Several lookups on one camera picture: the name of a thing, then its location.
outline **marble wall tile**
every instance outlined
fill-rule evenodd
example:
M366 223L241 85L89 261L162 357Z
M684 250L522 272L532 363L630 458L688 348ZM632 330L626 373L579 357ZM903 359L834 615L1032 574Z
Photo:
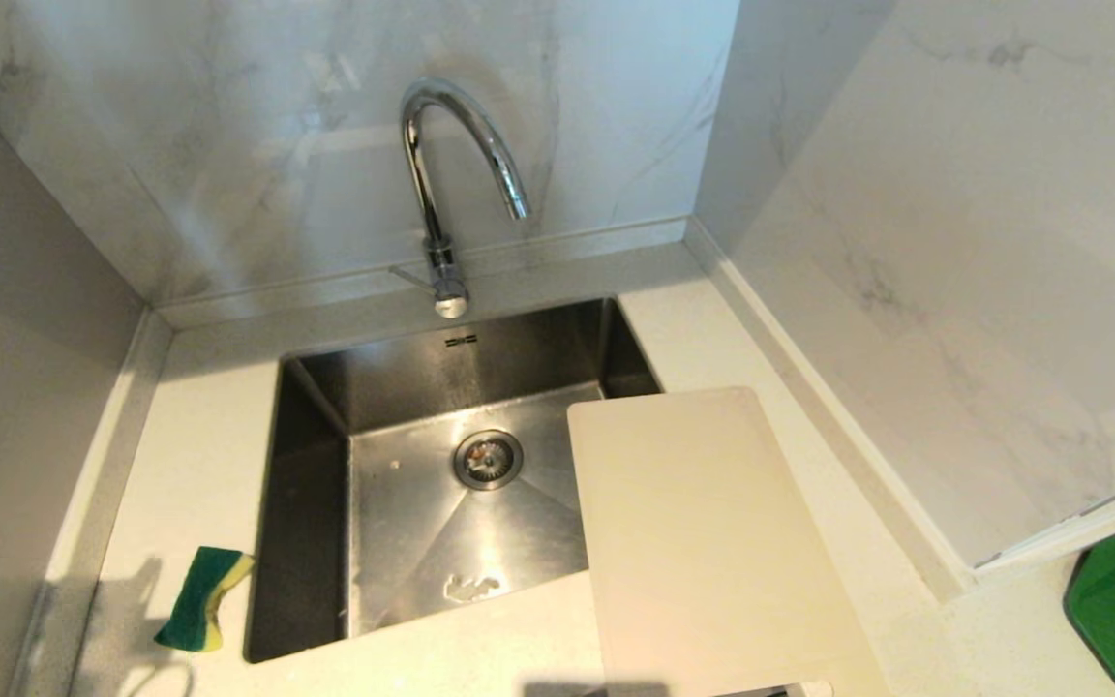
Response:
M1115 3L823 4L744 4L696 215L975 563L1115 493Z
M398 107L425 75L496 122L541 215L426 114L464 248L694 210L737 0L0 0L0 130L155 304L407 261Z

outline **drain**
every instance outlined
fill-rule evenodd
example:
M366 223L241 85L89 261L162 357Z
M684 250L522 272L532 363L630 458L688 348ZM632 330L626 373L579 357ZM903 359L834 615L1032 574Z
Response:
M458 481L481 491L510 484L522 467L523 446L504 430L473 433L455 451Z

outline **sponge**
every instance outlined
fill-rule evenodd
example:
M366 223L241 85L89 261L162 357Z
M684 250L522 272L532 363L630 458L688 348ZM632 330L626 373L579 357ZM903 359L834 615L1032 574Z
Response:
M187 569L187 578L183 579L183 590L174 600L172 618L154 636L154 641L181 651L221 649L217 604L226 591L243 581L252 565L252 556L243 552L201 546Z

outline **sink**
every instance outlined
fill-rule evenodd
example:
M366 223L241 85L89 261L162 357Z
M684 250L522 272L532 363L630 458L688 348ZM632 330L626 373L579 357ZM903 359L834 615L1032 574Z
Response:
M251 662L588 568L566 407L660 393L611 299L282 361Z

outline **faucet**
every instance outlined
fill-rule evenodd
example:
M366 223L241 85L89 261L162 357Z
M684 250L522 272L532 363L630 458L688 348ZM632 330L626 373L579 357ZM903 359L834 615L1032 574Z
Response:
M450 235L442 230L437 220L437 206L429 185L429 172L424 166L420 151L420 113L426 106L442 106L450 112L458 123L471 133L481 153L493 171L493 178L505 200L505 210L514 220L526 217L531 212L523 181L518 177L514 158L505 147L505 142L488 115L453 83L438 78L417 79L403 96L403 145L407 149L407 163L411 165L411 181L416 197L420 199L424 226L428 231L424 241L425 255L429 260L429 281L436 297L437 313L447 319L462 317L467 312L467 285L455 261L455 250Z

